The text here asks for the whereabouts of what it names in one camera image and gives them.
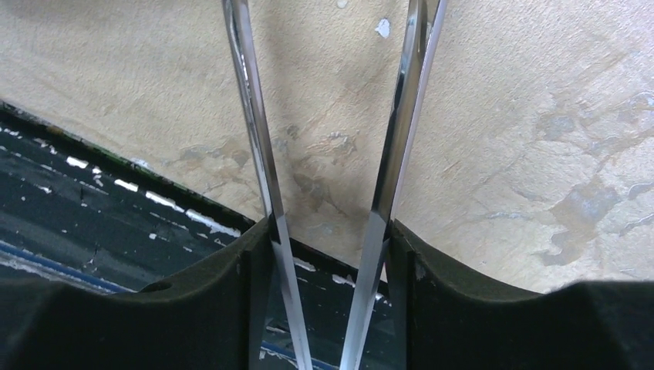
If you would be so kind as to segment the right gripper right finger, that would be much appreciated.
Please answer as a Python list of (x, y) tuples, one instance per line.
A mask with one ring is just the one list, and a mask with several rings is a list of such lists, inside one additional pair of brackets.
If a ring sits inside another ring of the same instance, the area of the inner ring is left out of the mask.
[(650, 281), (579, 281), (539, 294), (468, 267), (401, 223), (388, 242), (403, 369), (653, 367)]

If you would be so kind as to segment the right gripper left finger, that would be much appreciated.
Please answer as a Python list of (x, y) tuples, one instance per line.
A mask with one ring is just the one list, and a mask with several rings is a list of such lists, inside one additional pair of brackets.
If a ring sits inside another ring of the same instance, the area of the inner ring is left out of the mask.
[(3, 369), (254, 369), (273, 257), (261, 220), (136, 293), (38, 278), (1, 282)]

